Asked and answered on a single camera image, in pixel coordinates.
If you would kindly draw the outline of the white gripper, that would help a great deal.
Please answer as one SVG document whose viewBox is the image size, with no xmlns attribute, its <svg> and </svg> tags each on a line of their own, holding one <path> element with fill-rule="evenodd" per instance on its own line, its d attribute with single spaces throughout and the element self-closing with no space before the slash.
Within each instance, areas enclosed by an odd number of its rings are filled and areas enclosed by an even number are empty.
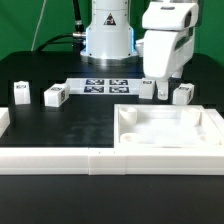
<svg viewBox="0 0 224 224">
<path fill-rule="evenodd" d="M 196 2 L 151 1 L 142 17 L 143 72 L 157 82 L 158 98 L 168 99 L 168 80 L 192 58 Z"/>
</svg>

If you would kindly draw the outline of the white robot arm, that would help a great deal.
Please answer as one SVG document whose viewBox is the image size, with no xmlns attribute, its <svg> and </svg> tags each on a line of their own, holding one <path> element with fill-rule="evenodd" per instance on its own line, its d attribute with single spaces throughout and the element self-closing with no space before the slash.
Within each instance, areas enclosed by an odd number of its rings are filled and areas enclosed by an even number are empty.
<svg viewBox="0 0 224 224">
<path fill-rule="evenodd" d="M 151 0 L 142 17 L 144 37 L 134 39 L 129 24 L 130 0 L 92 0 L 92 21 L 86 29 L 84 61 L 119 64 L 137 56 L 143 59 L 146 78 L 157 85 L 157 97 L 168 98 L 168 80 L 182 75 L 192 58 L 197 0 Z"/>
</svg>

